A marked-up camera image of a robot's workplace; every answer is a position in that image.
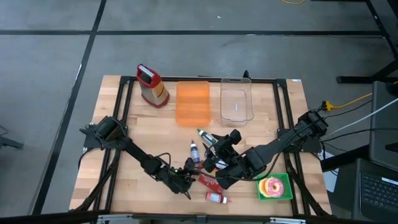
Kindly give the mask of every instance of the table leg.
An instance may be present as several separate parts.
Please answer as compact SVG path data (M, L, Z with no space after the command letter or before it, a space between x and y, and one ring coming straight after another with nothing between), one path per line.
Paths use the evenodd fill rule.
M393 62L382 68L380 71L376 72L374 75L370 77L352 77L352 76L339 76L336 77L337 83L350 83L350 84L371 84L374 81L382 81L382 82L396 82L398 78L387 77L392 72L398 69L398 59L395 59Z
M343 165L355 162L357 158L369 160L369 145L365 145L354 150L344 152L340 155L333 156L321 161L323 172L331 171Z
M22 149L22 147L24 146L24 143L20 143L20 142L0 136L0 147L1 146L11 146L16 149Z

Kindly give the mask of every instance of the small bottle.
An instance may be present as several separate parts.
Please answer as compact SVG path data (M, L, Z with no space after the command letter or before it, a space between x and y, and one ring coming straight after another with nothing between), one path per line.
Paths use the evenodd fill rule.
M193 157L193 162L199 163L200 162L199 151L197 145L193 142L193 140L191 140L191 154Z
M211 201L211 202L216 202L216 203L230 203L231 202L227 197L224 197L220 194L216 194L216 193L212 193L212 192L206 193L206 200Z
M200 137L209 145L212 146L217 140L210 134L207 134L206 131L198 129L198 133Z

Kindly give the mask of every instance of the green plate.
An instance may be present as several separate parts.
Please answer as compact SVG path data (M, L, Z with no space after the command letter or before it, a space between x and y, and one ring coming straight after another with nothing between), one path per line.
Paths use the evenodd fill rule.
M260 177L264 177L264 175L260 174L256 178L260 178ZM282 184L284 185L284 193L279 198L264 197L263 194L260 193L259 181L257 181L256 186L257 186L257 193L258 193L259 199L262 201L291 200L293 198L293 194L292 194L292 188L291 188L290 182L289 182L289 176L286 173L281 173L281 174L269 174L267 178L270 178L270 177L275 177L275 178L278 178L280 181L282 181Z

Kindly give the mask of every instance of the red bottle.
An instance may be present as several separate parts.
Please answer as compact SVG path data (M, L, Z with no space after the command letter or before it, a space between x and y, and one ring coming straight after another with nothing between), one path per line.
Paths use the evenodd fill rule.
M220 194L211 193L211 192L207 192L206 200L211 201L211 202L216 202L216 203L230 203L231 202L227 197L224 197Z

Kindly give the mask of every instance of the white cable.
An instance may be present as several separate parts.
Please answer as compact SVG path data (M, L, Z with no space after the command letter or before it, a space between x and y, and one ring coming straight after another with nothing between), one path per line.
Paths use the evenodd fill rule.
M355 121L355 122L353 122L353 123L351 123L351 124L348 124L348 125L346 125L346 126L344 126L344 127L342 127L342 128L339 128L339 129L337 129L336 131L333 131L332 133L327 134L326 136L324 136L323 138L321 138L321 141L323 141L326 137L331 136L332 134L337 133L338 131L341 131L341 130L343 130L343 129L345 129L345 128L348 128L348 127L350 127L351 125L354 125L354 124L356 124L356 123L358 123L358 122L361 122L361 121L363 121L364 119L366 119L366 118L368 118L368 117L370 117L370 116L372 116L372 115L375 115L376 113L380 112L381 110L383 110L384 108L390 106L391 104L395 103L396 101L398 101L398 98L394 99L393 101L391 101L390 103L384 105L383 107L379 108L378 110L373 111L373 113L371 113L371 114L369 114L369 115L367 115L367 116L365 116L365 117L363 117L363 118L361 118L361 119L359 119L359 120L357 120L357 121Z

